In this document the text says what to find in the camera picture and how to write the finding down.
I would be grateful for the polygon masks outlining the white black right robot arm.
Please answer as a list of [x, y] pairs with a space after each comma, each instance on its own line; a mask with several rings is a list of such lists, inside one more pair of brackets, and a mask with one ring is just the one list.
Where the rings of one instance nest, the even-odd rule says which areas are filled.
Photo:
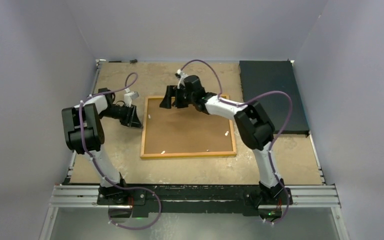
[[234, 121], [242, 142], [254, 154], [262, 200], [268, 204], [278, 200], [283, 182], [269, 149], [274, 142], [275, 127], [261, 103], [257, 100], [249, 103], [232, 101], [207, 92], [196, 75], [178, 72], [175, 76], [177, 84], [167, 86], [159, 106], [181, 109], [193, 105], [199, 112]]

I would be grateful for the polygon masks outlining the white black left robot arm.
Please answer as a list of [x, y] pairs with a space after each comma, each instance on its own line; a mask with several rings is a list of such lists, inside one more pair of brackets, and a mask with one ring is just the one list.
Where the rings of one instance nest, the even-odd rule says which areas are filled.
[[99, 195], [122, 205], [132, 197], [121, 173], [111, 163], [104, 148], [105, 133], [101, 123], [104, 117], [118, 120], [122, 126], [141, 129], [143, 124], [132, 102], [139, 94], [127, 89], [124, 99], [116, 101], [116, 94], [108, 88], [100, 88], [80, 104], [61, 111], [64, 138], [67, 147], [89, 158], [100, 178]]

